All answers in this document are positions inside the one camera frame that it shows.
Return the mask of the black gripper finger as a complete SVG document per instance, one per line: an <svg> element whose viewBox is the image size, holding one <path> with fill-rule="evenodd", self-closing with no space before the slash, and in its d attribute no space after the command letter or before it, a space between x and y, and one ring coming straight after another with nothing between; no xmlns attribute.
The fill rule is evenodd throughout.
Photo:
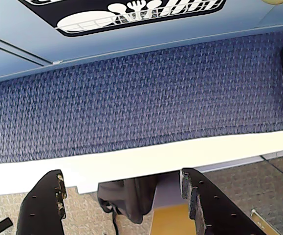
<svg viewBox="0 0 283 235"><path fill-rule="evenodd" d="M189 218L197 235L262 235L263 231L204 174L180 170L182 198L188 201Z"/></svg>
<svg viewBox="0 0 283 235"><path fill-rule="evenodd" d="M21 203L16 234L63 235L66 198L62 171L57 169L46 173Z"/></svg>

